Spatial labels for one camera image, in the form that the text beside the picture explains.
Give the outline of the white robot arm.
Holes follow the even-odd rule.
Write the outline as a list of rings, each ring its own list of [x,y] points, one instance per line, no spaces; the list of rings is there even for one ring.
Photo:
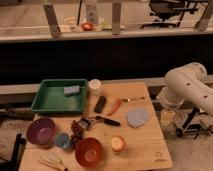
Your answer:
[[[171,69],[157,99],[164,109],[172,111],[187,100],[213,117],[213,89],[204,83],[206,76],[206,68],[198,62]]]

